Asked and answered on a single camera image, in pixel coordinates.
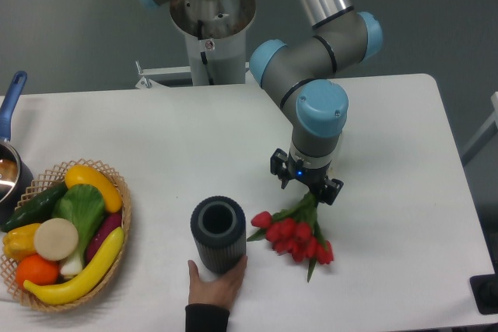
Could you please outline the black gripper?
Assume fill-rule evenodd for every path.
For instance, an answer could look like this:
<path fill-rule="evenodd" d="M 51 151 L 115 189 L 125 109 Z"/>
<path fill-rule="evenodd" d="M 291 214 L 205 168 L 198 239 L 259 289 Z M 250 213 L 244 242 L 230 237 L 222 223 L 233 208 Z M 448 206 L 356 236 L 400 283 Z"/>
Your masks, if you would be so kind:
<path fill-rule="evenodd" d="M 286 188 L 291 176 L 310 190 L 318 190 L 318 203 L 333 205 L 344 183 L 326 177 L 330 163 L 331 154 L 313 157 L 298 149 L 290 149 L 288 158 L 283 150 L 276 149 L 270 158 L 270 173 L 278 177 L 282 189 Z"/>

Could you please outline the black sleeved forearm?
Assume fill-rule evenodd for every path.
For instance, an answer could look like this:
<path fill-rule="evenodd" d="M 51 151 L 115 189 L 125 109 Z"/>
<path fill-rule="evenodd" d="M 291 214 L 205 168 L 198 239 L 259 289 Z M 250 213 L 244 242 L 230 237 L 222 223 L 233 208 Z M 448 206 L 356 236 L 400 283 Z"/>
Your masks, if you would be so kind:
<path fill-rule="evenodd" d="M 190 304 L 185 307 L 186 332 L 226 332 L 230 311 L 210 304 Z"/>

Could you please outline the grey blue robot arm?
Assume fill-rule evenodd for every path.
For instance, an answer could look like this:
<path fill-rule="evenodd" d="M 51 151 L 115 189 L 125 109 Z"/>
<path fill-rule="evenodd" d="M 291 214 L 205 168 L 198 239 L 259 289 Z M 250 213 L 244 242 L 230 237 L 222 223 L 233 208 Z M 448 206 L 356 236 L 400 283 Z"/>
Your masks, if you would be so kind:
<path fill-rule="evenodd" d="M 255 0 L 139 1 L 169 5 L 195 85 L 242 83 L 247 72 L 253 75 L 293 126 L 289 150 L 271 157 L 271 173 L 282 183 L 301 182 L 317 201 L 332 204 L 342 182 L 330 178 L 328 169 L 349 107 L 345 90 L 332 79 L 381 49 L 379 22 L 357 12 L 350 0 L 300 0 L 313 36 L 295 47 L 268 40 L 247 55 Z"/>

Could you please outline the person's hand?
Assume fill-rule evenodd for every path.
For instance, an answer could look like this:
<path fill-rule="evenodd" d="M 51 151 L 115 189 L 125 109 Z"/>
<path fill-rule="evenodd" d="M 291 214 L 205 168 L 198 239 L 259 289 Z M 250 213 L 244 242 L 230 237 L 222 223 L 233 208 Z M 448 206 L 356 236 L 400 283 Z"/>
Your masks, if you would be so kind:
<path fill-rule="evenodd" d="M 198 266 L 188 261 L 189 294 L 188 305 L 203 304 L 231 310 L 244 281 L 247 256 L 242 256 L 237 264 L 215 281 L 203 281 Z"/>

